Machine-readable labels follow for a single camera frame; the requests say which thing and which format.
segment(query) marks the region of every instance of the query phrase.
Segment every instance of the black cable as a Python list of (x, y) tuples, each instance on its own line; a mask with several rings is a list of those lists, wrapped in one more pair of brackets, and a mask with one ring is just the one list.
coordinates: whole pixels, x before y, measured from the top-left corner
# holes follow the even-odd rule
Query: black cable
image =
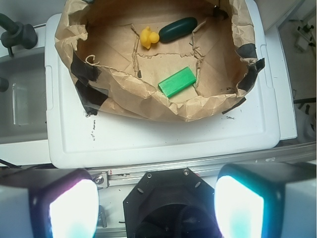
[(8, 166), (8, 167), (11, 168), (11, 169), (21, 169), (20, 166), (11, 164), (11, 163), (9, 163), (9, 162), (7, 162), (7, 161), (5, 161), (5, 160), (2, 160), (2, 159), (0, 159), (0, 163), (3, 164), (3, 165)]
[(294, 101), (293, 101), (294, 104), (299, 104), (299, 103), (315, 103), (315, 102), (316, 102), (316, 98), (297, 99), (297, 100), (294, 100)]

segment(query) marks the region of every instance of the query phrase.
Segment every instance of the white surface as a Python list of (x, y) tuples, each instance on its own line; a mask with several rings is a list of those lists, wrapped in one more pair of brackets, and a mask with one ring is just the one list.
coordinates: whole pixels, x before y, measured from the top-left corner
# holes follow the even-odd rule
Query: white surface
[(0, 237), (33, 238), (27, 188), (0, 185)]
[[(37, 28), (38, 42), (35, 48), (45, 45), (45, 27)], [(24, 51), (21, 46), (12, 48), (13, 53)], [(0, 57), (8, 54), (7, 48), (0, 43)], [(50, 163), (48, 140), (0, 144), (0, 159), (16, 165), (36, 165)]]
[(265, 33), (268, 61), (276, 91), (281, 140), (297, 137), (292, 89), (285, 61), (283, 46), (276, 26)]
[(316, 178), (286, 185), (281, 237), (316, 237)]
[[(252, 0), (247, 4), (255, 25), (258, 57), (267, 58), (257, 6)], [(268, 149), (279, 142), (268, 62), (247, 101), (225, 115), (190, 123), (162, 123), (102, 112), (86, 118), (54, 47), (59, 18), (55, 15), (47, 22), (45, 49), (49, 147), (51, 161), (58, 168), (176, 161)]]

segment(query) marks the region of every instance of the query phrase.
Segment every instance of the screw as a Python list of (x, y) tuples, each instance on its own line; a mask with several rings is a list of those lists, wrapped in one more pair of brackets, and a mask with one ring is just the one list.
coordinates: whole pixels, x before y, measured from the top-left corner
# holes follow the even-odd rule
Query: screw
[(94, 182), (96, 184), (102, 184), (103, 182), (105, 181), (104, 177), (102, 175), (97, 175), (95, 178), (94, 178)]
[(187, 175), (189, 174), (188, 169), (184, 169), (184, 172), (183, 172), (183, 173), (184, 173), (185, 176), (187, 176)]

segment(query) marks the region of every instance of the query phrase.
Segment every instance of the green block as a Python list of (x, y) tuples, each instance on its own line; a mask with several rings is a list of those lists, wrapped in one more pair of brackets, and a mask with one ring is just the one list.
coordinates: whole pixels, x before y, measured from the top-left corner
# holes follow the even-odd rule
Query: green block
[(186, 67), (160, 82), (158, 88), (166, 97), (170, 98), (195, 82), (196, 77), (190, 68)]

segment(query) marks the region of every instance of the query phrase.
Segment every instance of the light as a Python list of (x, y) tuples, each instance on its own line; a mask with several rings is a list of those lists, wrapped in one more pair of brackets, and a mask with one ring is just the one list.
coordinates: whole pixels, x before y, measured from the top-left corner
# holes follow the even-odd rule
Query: light
[(264, 199), (231, 176), (218, 179), (214, 209), (225, 238), (261, 238)]
[(95, 183), (83, 179), (50, 204), (53, 238), (90, 238), (98, 221), (99, 199)]

